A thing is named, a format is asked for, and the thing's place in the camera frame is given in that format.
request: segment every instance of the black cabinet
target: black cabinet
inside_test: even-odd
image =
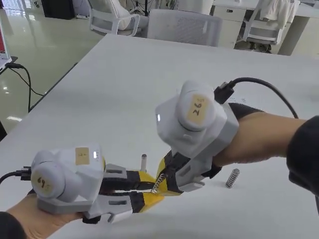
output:
[[[72,0],[41,0],[44,15],[51,18],[72,19],[75,17]]]

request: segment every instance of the black sleeve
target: black sleeve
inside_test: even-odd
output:
[[[26,239],[26,234],[20,222],[6,212],[0,212],[0,238]]]
[[[287,151],[289,180],[319,196],[319,116],[304,123]]]

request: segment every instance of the chair armrest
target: chair armrest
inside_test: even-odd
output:
[[[135,19],[135,23],[134,23],[134,28],[133,28],[132,34],[130,34],[129,36],[135,36],[137,31],[138,31],[138,27],[139,27],[139,23],[140,23],[140,19],[141,19],[140,15],[138,15],[138,14],[131,14],[130,16],[124,16],[124,17],[119,17],[119,18],[114,19],[113,25],[112,25],[112,33],[117,35],[118,31],[119,31],[120,22],[122,20],[132,19],[132,18]]]

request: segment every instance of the white cabinet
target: white cabinet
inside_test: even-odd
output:
[[[238,21],[223,20],[218,46],[234,48],[241,24]]]
[[[244,20],[245,13],[246,10],[244,9],[215,6],[213,16],[220,17],[224,20],[242,22]]]
[[[213,6],[212,15],[223,19],[218,46],[234,48],[246,10]]]

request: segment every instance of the computer monitor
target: computer monitor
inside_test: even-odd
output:
[[[5,64],[8,62],[11,62],[11,56],[5,43],[2,21],[0,18],[0,72],[5,68]]]

